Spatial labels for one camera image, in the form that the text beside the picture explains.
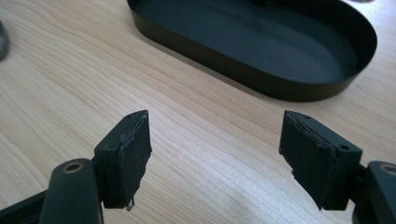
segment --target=light wood surface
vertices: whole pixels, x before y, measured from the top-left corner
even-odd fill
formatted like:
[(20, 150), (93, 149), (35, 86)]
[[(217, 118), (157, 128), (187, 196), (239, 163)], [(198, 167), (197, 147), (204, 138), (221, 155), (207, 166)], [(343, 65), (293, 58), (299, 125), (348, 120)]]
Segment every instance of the light wood surface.
[(277, 152), (288, 109), (362, 148), (364, 165), (396, 162), (396, 2), (348, 3), (377, 32), (373, 60), (342, 93), (290, 103), (146, 39), (126, 0), (1, 0), (0, 209), (147, 109), (153, 153), (136, 207), (104, 210), (106, 223), (350, 223), (353, 203), (319, 211)]

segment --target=wood grain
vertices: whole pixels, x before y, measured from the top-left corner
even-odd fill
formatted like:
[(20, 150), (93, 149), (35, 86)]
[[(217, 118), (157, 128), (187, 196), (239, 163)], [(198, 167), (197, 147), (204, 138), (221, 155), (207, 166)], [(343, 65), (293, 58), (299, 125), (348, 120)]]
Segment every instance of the wood grain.
[(45, 189), (53, 168), (91, 158), (125, 115), (147, 109), (153, 154), (131, 213), (106, 223), (350, 223), (319, 211), (278, 155), (283, 111), (308, 114), (396, 162), (396, 2), (348, 2), (378, 48), (342, 93), (278, 101), (143, 37), (126, 1), (2, 0), (0, 209)]

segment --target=black plastic part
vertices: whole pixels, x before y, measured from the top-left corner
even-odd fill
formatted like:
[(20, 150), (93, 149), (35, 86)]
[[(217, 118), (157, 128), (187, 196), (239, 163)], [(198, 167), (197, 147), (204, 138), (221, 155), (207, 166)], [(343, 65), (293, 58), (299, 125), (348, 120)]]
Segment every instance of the black plastic part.
[(6, 57), (8, 52), (8, 35), (6, 28), (0, 21), (0, 60)]
[(346, 193), (355, 204), (352, 222), (354, 224), (377, 223), (375, 210), (367, 189), (367, 169), (364, 166), (351, 175), (346, 183)]
[(279, 153), (319, 209), (346, 209), (346, 185), (360, 168), (361, 149), (315, 119), (285, 111)]
[(0, 223), (37, 224), (43, 209), (46, 191), (38, 193), (0, 211)]
[(146, 37), (260, 93), (321, 100), (371, 61), (373, 26), (342, 1), (128, 0)]
[(105, 208), (134, 206), (151, 155), (149, 112), (123, 118), (95, 148), (93, 162)]
[(396, 223), (396, 165), (370, 162), (366, 183), (378, 223)]
[(93, 164), (87, 159), (65, 162), (51, 175), (40, 224), (103, 223)]

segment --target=black oval container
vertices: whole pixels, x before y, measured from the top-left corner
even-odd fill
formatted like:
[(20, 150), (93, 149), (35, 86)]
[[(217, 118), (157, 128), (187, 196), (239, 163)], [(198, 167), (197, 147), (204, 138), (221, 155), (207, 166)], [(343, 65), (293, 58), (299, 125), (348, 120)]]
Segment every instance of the black oval container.
[(317, 101), (371, 61), (373, 26), (344, 2), (128, 0), (146, 37), (265, 95)]

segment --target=black plastic bracket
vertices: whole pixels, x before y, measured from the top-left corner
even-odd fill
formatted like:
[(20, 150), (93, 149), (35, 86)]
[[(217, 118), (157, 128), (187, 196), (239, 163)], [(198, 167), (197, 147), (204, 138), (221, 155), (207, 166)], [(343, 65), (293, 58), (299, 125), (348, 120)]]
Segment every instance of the black plastic bracket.
[(151, 155), (149, 112), (123, 118), (94, 152), (56, 167), (48, 190), (0, 211), (0, 223), (103, 223), (101, 201), (130, 210)]
[(356, 204), (354, 223), (396, 223), (396, 165), (360, 165), (362, 150), (315, 119), (285, 111), (279, 153), (318, 208)]

